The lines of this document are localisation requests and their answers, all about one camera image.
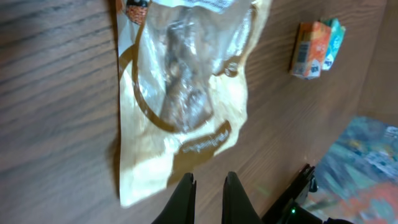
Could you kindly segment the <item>orange tissue pack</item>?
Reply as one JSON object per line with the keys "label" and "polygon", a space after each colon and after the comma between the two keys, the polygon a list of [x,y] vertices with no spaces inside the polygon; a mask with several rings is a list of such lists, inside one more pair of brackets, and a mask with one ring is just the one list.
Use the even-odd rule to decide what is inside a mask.
{"label": "orange tissue pack", "polygon": [[289,73],[311,80],[320,77],[331,36],[331,28],[321,22],[301,22]]}

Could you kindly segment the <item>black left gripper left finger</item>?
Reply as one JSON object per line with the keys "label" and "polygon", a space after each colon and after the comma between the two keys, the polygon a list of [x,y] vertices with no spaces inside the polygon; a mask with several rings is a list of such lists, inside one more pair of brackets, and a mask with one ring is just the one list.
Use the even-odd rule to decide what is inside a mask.
{"label": "black left gripper left finger", "polygon": [[192,173],[183,175],[169,201],[152,224],[194,224],[197,182]]}

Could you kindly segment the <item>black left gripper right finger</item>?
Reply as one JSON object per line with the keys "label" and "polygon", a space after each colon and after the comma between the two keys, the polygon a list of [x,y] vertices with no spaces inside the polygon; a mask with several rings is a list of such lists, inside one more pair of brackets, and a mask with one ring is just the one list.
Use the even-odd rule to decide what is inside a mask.
{"label": "black left gripper right finger", "polygon": [[235,172],[228,172],[224,181],[221,223],[263,224]]}

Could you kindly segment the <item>teal white tissue pack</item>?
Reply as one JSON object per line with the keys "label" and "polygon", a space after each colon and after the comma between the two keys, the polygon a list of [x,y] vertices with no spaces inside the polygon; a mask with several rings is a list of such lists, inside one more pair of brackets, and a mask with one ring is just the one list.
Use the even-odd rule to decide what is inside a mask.
{"label": "teal white tissue pack", "polygon": [[331,29],[330,41],[326,51],[322,70],[330,70],[343,43],[346,28],[342,26],[337,18],[324,19],[321,23],[327,25]]}

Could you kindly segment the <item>beige brown bag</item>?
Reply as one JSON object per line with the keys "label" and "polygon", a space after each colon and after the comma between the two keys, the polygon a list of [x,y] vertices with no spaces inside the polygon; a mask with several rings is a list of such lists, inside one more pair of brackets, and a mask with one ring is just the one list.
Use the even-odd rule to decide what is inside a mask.
{"label": "beige brown bag", "polygon": [[245,65],[271,4],[116,2],[122,207],[236,144],[248,117]]}

